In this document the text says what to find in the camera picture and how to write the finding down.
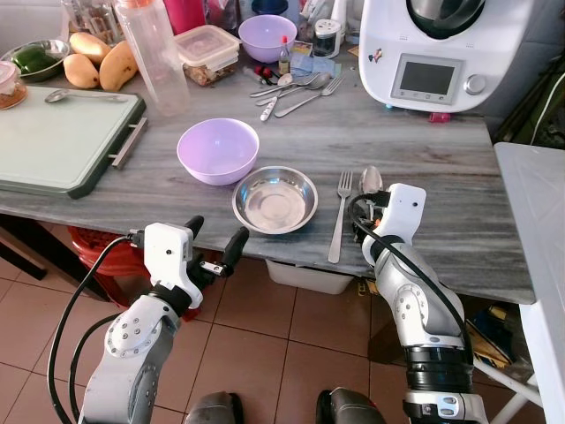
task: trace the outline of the metal plate with pepper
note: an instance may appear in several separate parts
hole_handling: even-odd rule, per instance
[[[60,40],[29,42],[4,54],[0,61],[14,63],[27,82],[48,80],[63,70],[63,60],[71,53],[71,46]]]

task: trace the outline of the white table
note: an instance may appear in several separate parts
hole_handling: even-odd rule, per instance
[[[521,305],[547,424],[565,423],[565,152],[494,146],[536,303]]]

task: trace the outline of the white plastic box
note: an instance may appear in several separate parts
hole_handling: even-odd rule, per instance
[[[267,263],[268,274],[275,283],[292,285],[302,289],[314,290],[327,294],[342,293],[353,276],[316,269],[300,268],[274,261]]]
[[[212,84],[235,71],[240,42],[213,25],[198,26],[175,36],[185,75],[201,86]]]

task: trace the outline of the stainless steel bowl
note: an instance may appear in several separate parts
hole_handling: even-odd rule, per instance
[[[63,60],[71,54],[71,45],[68,42],[62,42],[61,40],[39,40],[38,42],[29,42],[28,44],[10,50],[0,57],[0,60],[11,62],[14,54],[28,46],[42,46],[45,49],[45,53],[59,60],[49,68],[38,72],[22,74],[21,78],[26,82],[40,82],[55,77],[63,71]]]
[[[264,234],[286,234],[310,221],[318,207],[318,192],[302,172],[268,166],[239,182],[231,206],[247,228]]]

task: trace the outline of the cutting board handle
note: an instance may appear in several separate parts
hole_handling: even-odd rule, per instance
[[[128,126],[133,128],[133,131],[120,151],[117,152],[117,155],[108,155],[109,159],[113,159],[112,166],[117,170],[121,170],[124,167],[133,149],[138,144],[139,136],[147,129],[147,118],[142,117],[137,124],[129,124]]]

